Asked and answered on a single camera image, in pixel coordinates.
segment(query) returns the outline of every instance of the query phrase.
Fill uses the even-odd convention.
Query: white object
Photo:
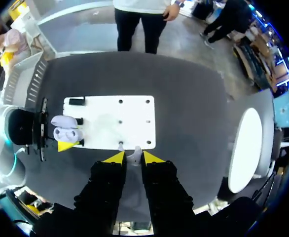
[[[54,138],[59,142],[76,143],[83,139],[83,134],[79,129],[56,127]]]
[[[35,108],[47,64],[42,52],[16,64],[4,82],[1,95],[3,103]]]
[[[57,115],[52,118],[51,124],[62,128],[77,128],[77,121],[75,118],[65,115]]]
[[[30,12],[30,8],[26,7],[25,11],[23,11],[22,14],[19,15],[16,18],[16,20],[11,24],[11,28],[17,29],[19,32],[24,33],[25,32],[25,25],[29,21],[35,21],[35,19]]]
[[[121,11],[163,14],[171,0],[113,0],[113,5]]]
[[[69,105],[64,99],[63,115],[83,118],[79,125],[84,146],[78,148],[125,150],[155,148],[155,113],[152,96],[86,96],[84,106]]]
[[[228,186],[238,193],[252,179],[262,148],[262,123],[254,108],[247,109],[239,123],[229,167]]]
[[[133,166],[140,165],[142,153],[143,152],[142,152],[140,146],[136,146],[134,153],[132,153],[130,156],[127,156],[127,162]]]

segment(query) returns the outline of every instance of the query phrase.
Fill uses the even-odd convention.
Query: white board
[[[86,96],[85,106],[69,105],[64,99],[63,115],[83,118],[79,126],[86,149],[125,150],[155,148],[155,113],[153,96]]]

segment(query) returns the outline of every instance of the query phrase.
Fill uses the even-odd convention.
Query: concrete floor
[[[206,47],[199,36],[206,24],[198,19],[179,15],[169,22],[160,38],[158,54],[201,64],[219,72],[229,99],[257,92],[242,73],[228,38]],[[101,7],[68,14],[40,25],[41,30],[58,52],[116,51],[117,30],[113,7]],[[142,24],[137,27],[132,51],[145,51]]]

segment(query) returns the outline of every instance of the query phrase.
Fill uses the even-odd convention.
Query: yellow triangle marker
[[[64,152],[75,145],[78,145],[80,142],[69,143],[69,142],[59,142],[58,141],[58,152]]]
[[[105,162],[105,163],[112,163],[112,162],[115,162],[115,163],[119,163],[119,164],[122,164],[123,163],[123,158],[124,158],[124,154],[125,152],[120,152],[102,162]]]
[[[144,160],[145,160],[145,164],[152,163],[152,162],[157,162],[157,163],[165,162],[164,160],[158,157],[155,157],[154,155],[146,151],[144,151]]]

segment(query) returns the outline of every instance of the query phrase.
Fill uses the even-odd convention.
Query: gray table
[[[62,114],[65,97],[152,95],[157,145],[149,152],[175,164],[195,208],[217,195],[228,162],[227,100],[217,72],[157,55],[83,54],[50,61],[40,93],[48,98],[50,118]],[[52,144],[44,163],[33,153],[21,154],[20,159],[26,166],[27,186],[51,202],[73,207],[90,167],[116,153],[77,148],[58,153]],[[150,220],[139,167],[128,167],[117,220]]]

